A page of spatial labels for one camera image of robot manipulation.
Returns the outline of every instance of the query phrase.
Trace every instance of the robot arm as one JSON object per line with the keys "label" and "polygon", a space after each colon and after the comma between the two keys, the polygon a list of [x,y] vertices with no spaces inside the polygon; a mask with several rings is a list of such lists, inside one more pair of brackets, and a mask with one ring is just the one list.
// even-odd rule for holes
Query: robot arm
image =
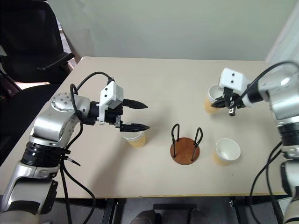
{"label": "robot arm", "polygon": [[236,108],[252,107],[267,101],[282,139],[282,152],[287,160],[281,165],[283,187],[292,201],[285,214],[285,223],[299,219],[299,72],[277,70],[263,76],[247,91],[251,82],[240,72],[225,68],[219,87],[223,95],[213,107],[227,107],[235,116]]}
{"label": "robot arm", "polygon": [[15,166],[2,199],[0,223],[39,223],[39,215],[51,210],[58,185],[53,178],[60,160],[70,153],[66,147],[77,123],[107,122],[125,132],[150,128],[142,124],[124,125],[123,106],[147,108],[141,102],[124,99],[123,89],[114,80],[101,91],[99,102],[71,93],[55,95],[49,108],[36,118],[23,157]]}

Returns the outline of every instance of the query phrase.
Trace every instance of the table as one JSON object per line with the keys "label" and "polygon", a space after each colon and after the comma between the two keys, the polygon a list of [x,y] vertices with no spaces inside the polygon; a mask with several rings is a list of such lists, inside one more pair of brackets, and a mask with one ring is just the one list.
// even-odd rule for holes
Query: table
{"label": "table", "polygon": [[[84,57],[57,93],[69,91],[94,71],[114,77],[124,89],[124,97],[145,103],[149,108],[124,108],[122,120],[140,122],[147,144],[132,148],[114,126],[84,126],[81,137],[70,148],[70,157],[81,164],[66,162],[69,172],[89,188],[97,198],[141,196],[244,196],[253,179],[266,163],[270,151],[280,141],[268,103],[237,110],[235,117],[227,109],[208,115],[203,103],[209,86],[218,83],[221,71],[229,67],[253,80],[268,67],[262,61],[210,61],[141,58]],[[79,95],[98,101],[106,78],[93,77]],[[180,124],[180,136],[194,138],[197,127],[204,133],[196,162],[182,166],[170,156],[171,128]],[[0,168],[0,193],[3,194],[15,163],[21,159],[33,124],[27,129]],[[232,138],[241,147],[240,159],[228,166],[213,161],[215,144],[220,138]],[[281,187],[279,156],[270,167],[270,182],[275,194]],[[64,197],[60,176],[57,197]],[[89,195],[67,179],[69,197]],[[255,195],[268,194],[264,175],[256,183]]]}

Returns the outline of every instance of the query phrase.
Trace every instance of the round wooden coaster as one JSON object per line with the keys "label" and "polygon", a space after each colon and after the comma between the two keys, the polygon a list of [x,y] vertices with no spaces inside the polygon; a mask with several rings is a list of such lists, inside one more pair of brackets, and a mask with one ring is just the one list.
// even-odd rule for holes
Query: round wooden coaster
{"label": "round wooden coaster", "polygon": [[191,161],[194,151],[194,140],[189,138],[179,138],[176,141],[176,156],[173,157],[173,144],[170,147],[170,155],[172,159],[181,165],[189,165],[194,163],[200,154],[200,148],[196,148],[194,160]]}

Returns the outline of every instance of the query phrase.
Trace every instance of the shoe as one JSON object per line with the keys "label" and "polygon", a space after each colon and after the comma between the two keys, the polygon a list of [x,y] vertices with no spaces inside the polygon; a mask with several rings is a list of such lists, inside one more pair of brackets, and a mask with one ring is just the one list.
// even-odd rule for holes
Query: shoe
{"label": "shoe", "polygon": [[131,224],[155,224],[156,213],[154,210],[140,212]]}
{"label": "shoe", "polygon": [[202,211],[193,209],[190,213],[190,224],[210,224],[210,222]]}

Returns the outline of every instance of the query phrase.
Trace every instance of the paper cup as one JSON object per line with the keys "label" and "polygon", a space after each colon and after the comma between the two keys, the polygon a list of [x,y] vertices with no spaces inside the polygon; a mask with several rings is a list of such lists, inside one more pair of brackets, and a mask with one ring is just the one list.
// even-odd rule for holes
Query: paper cup
{"label": "paper cup", "polygon": [[223,91],[219,90],[219,85],[212,85],[209,88],[207,97],[204,102],[204,109],[207,113],[216,113],[220,108],[212,107],[211,104],[216,102],[218,97],[223,95]]}
{"label": "paper cup", "polygon": [[140,148],[145,145],[145,132],[121,132],[121,136],[134,148]]}
{"label": "paper cup", "polygon": [[216,143],[214,159],[220,165],[228,165],[241,155],[239,145],[232,139],[220,139]]}

